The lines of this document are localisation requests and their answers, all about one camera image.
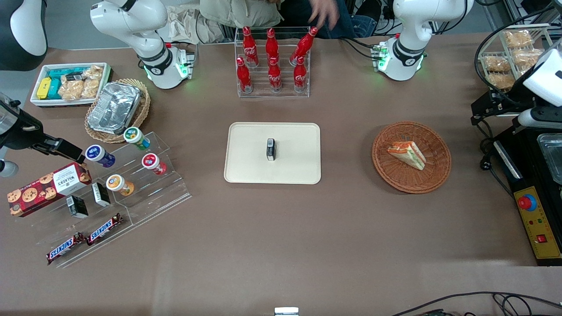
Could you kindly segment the bare person hand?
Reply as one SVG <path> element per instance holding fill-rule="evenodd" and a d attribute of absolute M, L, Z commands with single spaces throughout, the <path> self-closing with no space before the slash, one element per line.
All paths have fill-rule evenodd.
<path fill-rule="evenodd" d="M 339 6 L 335 0 L 309 0 L 311 15 L 308 22 L 316 22 L 316 27 L 327 25 L 333 29 L 340 17 Z"/>

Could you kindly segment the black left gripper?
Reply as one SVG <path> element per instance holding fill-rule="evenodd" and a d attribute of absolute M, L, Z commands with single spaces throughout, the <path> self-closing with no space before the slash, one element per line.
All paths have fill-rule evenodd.
<path fill-rule="evenodd" d="M 535 94 L 524 86 L 528 77 L 516 79 L 514 86 L 508 92 L 502 92 L 485 77 L 480 79 L 488 86 L 489 90 L 472 102 L 472 120 L 484 120 L 490 116 L 512 112 L 519 114 L 535 106 Z"/>

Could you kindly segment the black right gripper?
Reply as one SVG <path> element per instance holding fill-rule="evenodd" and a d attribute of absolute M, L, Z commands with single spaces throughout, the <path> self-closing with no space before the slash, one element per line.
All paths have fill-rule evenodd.
<path fill-rule="evenodd" d="M 0 146 L 12 150 L 33 149 L 56 154 L 83 164 L 83 149 L 68 141 L 58 141 L 44 133 L 42 123 L 19 108 L 18 101 L 1 102 Z"/>

